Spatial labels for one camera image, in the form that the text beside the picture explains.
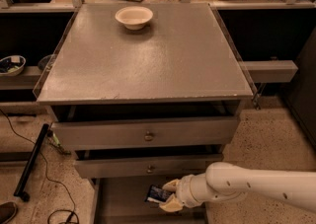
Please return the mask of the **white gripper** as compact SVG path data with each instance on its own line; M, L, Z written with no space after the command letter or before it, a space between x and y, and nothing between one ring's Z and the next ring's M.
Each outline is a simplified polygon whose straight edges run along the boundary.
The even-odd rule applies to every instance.
M162 210L169 213L181 211L184 206L187 208L201 206L211 197L211 189L206 182L205 174L188 175L180 180L171 180L165 183L162 189L176 192L177 198L159 204Z

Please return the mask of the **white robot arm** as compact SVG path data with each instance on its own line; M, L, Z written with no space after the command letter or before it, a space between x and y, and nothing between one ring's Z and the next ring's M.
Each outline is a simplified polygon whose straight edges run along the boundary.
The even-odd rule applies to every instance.
M194 208L205 202L233 202L255 192L274 200L316 211L316 173L245 169L225 162L209 165L203 174L164 184L171 193L159 207L166 212Z

